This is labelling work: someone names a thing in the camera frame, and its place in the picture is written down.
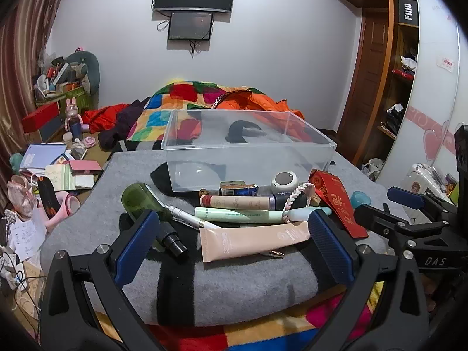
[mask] red ribbon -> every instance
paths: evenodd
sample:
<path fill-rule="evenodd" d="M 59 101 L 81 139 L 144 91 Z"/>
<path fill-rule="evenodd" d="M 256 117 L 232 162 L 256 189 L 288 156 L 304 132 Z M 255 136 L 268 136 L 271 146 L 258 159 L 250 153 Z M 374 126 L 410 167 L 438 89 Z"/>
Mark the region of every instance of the red ribbon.
<path fill-rule="evenodd" d="M 309 182 L 315 185 L 315 192 L 338 215 L 351 237 L 368 237 L 366 229 L 355 222 L 348 194 L 338 177 L 313 169 Z"/>

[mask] pink and white braided cord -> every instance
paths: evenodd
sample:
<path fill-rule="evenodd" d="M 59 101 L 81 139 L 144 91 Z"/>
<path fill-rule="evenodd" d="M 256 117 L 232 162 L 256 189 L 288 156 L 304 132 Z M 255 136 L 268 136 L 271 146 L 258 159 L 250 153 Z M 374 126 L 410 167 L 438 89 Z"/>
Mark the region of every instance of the pink and white braided cord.
<path fill-rule="evenodd" d="M 291 220 L 288 218 L 288 211 L 291 209 L 291 206 L 293 205 L 294 201 L 301 195 L 301 193 L 307 193 L 307 203 L 306 207 L 310 206 L 310 201 L 312 197 L 315 194 L 315 185 L 313 183 L 303 183 L 299 185 L 296 190 L 294 190 L 291 195 L 289 195 L 289 198 L 287 199 L 285 203 L 285 207 L 283 209 L 283 213 L 281 215 L 281 219 L 283 223 L 290 223 Z"/>

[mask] wooden door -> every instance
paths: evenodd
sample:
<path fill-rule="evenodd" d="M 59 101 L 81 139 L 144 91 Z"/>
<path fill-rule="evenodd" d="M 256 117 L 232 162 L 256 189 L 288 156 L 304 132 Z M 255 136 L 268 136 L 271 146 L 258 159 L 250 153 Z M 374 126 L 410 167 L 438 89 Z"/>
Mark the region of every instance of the wooden door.
<path fill-rule="evenodd" d="M 338 129 L 338 152 L 353 162 L 381 82 L 388 36 L 388 11 L 363 11 L 361 41 L 345 111 Z"/>

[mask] curtain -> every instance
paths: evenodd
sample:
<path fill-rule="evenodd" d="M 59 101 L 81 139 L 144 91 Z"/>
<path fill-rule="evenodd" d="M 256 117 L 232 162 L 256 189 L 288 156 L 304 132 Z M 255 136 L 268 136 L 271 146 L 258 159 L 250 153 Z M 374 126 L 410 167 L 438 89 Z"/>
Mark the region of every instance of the curtain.
<path fill-rule="evenodd" d="M 0 208 L 8 202 L 9 158 L 26 146 L 21 119 L 36 109 L 32 77 L 39 71 L 60 0 L 20 0 L 0 28 Z"/>

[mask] transparent storage bin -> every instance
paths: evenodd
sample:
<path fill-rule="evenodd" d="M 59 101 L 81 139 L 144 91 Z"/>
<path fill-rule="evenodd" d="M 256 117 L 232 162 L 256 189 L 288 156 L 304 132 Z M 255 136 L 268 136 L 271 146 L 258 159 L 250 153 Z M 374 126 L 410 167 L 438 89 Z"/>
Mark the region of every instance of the transparent storage bin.
<path fill-rule="evenodd" d="M 291 112 L 174 110 L 161 148 L 172 190 L 219 189 L 227 180 L 270 186 L 280 172 L 306 181 L 327 170 L 336 143 Z"/>

